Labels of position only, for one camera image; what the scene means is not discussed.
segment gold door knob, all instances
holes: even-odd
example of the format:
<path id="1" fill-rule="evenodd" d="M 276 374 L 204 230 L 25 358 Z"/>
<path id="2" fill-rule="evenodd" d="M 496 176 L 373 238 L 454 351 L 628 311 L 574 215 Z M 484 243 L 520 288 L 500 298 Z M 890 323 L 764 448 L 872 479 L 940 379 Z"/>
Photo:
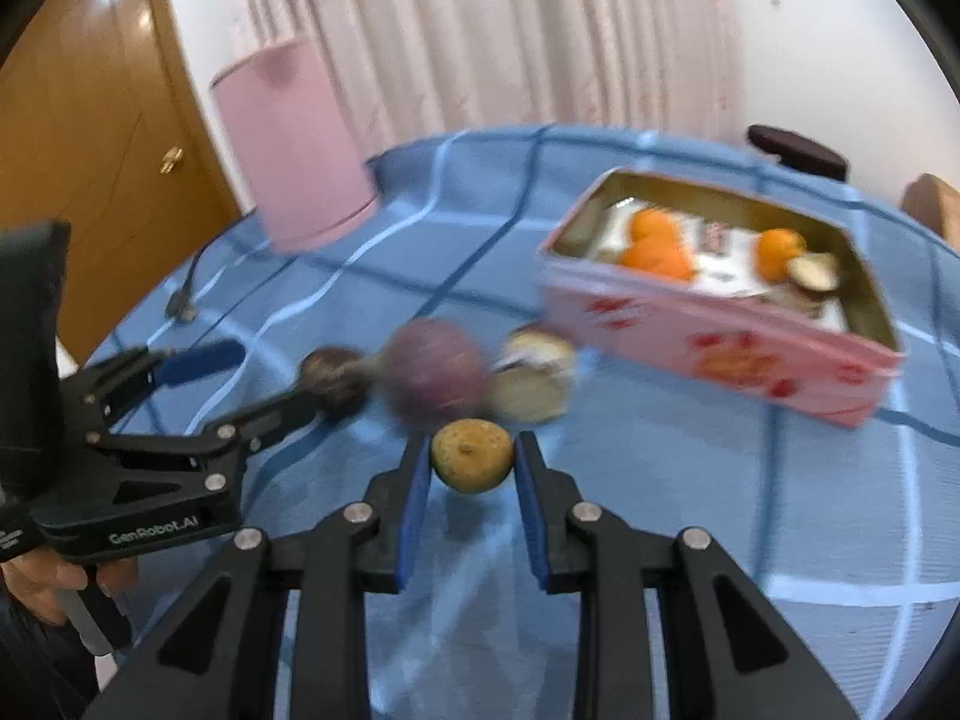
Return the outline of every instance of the gold door knob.
<path id="1" fill-rule="evenodd" d="M 167 175 L 168 172 L 174 169 L 184 160 L 184 150 L 179 146 L 174 146 L 170 151 L 167 151 L 163 156 L 163 159 L 160 160 L 160 175 Z"/>

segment orange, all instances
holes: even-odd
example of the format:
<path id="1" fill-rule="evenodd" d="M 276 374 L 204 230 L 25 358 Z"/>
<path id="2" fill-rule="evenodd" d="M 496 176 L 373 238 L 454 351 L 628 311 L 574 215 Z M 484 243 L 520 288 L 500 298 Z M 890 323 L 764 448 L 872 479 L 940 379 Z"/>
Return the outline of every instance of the orange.
<path id="1" fill-rule="evenodd" d="M 766 281 L 786 279 L 786 264 L 806 251 L 803 236 L 782 227 L 765 230 L 757 236 L 755 268 Z"/>
<path id="2" fill-rule="evenodd" d="M 677 281 L 693 281 L 693 261 L 686 249 L 667 238 L 647 236 L 628 248 L 620 257 L 624 268 Z"/>
<path id="3" fill-rule="evenodd" d="M 677 244 L 683 240 L 680 225 L 662 208 L 642 208 L 630 217 L 630 240 L 666 238 Z"/>

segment floral curtain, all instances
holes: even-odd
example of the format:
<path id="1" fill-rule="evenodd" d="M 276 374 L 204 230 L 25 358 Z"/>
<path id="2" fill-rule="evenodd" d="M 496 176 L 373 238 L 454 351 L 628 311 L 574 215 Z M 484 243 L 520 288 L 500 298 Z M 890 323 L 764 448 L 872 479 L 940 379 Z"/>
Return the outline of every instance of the floral curtain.
<path id="1" fill-rule="evenodd" d="M 733 0 L 229 0 L 237 58 L 315 36 L 367 153 L 520 122 L 733 141 Z"/>

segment wooden door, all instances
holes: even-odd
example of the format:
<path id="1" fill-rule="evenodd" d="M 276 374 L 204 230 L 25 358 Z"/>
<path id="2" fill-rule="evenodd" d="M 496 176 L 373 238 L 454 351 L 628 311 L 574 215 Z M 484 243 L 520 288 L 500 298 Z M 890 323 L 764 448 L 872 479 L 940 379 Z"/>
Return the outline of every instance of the wooden door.
<path id="1" fill-rule="evenodd" d="M 80 361 L 237 216 L 160 50 L 169 19 L 152 0 L 47 0 L 0 67 L 0 229 L 72 223 L 59 336 Z"/>

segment table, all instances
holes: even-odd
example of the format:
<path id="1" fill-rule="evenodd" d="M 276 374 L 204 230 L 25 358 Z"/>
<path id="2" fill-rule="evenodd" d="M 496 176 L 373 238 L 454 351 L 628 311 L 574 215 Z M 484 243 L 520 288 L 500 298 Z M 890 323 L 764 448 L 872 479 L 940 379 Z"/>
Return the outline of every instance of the table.
<path id="1" fill-rule="evenodd" d="M 248 349 L 237 371 L 158 392 L 124 429 L 190 433 L 291 384 L 316 346 L 373 352 L 414 316 L 458 322 L 493 356 L 538 312 L 536 245 L 611 167 L 757 191 L 845 226 L 872 263 L 908 352 L 877 416 L 848 431 L 587 349 L 569 415 L 539 429 L 539 440 L 550 466 L 573 473 L 587 499 L 635 527 L 671 535 L 707 527 L 858 712 L 885 716 L 960 598 L 957 256 L 849 186 L 655 132 L 471 131 L 411 143 L 372 164 L 384 208 L 359 230 L 281 257 L 252 215 L 200 261 L 194 323 L 163 318 L 181 269 L 120 324 L 96 359 L 136 344 L 183 348 L 215 338 Z M 309 529 L 361 497 L 402 445 L 379 401 L 332 432 L 297 433 L 251 459 L 244 519 L 271 536 Z M 216 546 L 142 558 L 141 583 L 128 596 L 140 634 Z M 477 497 L 435 483 L 410 586 L 368 601 L 373 707 L 394 720 L 568 716 L 577 619 L 575 598 L 536 587 L 512 479 Z M 656 678 L 662 685 L 659 669 Z M 660 702 L 661 716 L 664 709 Z"/>

